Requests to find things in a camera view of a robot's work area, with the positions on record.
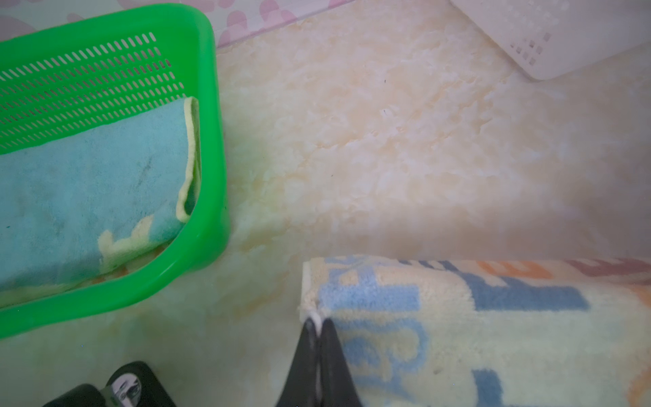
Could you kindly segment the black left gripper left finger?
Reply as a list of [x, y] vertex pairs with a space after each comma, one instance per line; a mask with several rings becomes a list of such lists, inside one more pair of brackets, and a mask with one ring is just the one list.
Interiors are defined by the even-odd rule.
[[315, 407], [319, 405], [317, 373], [320, 344], [315, 322], [303, 324], [293, 361], [277, 407]]

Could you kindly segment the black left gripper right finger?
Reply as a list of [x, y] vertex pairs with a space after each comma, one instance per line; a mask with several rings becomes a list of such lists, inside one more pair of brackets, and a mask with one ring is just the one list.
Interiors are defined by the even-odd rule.
[[362, 407], [332, 319], [320, 333], [320, 390], [323, 407]]

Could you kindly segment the white blue lettered towel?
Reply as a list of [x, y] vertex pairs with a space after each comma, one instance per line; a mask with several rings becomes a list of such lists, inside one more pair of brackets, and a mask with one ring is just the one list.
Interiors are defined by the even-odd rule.
[[332, 319], [365, 406], [647, 406], [650, 262], [303, 264], [302, 317]]

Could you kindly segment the pale green towel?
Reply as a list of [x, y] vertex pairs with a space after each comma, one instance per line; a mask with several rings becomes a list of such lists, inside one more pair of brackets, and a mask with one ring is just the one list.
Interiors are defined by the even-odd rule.
[[198, 100], [185, 98], [1, 158], [1, 305], [152, 259], [200, 189]]

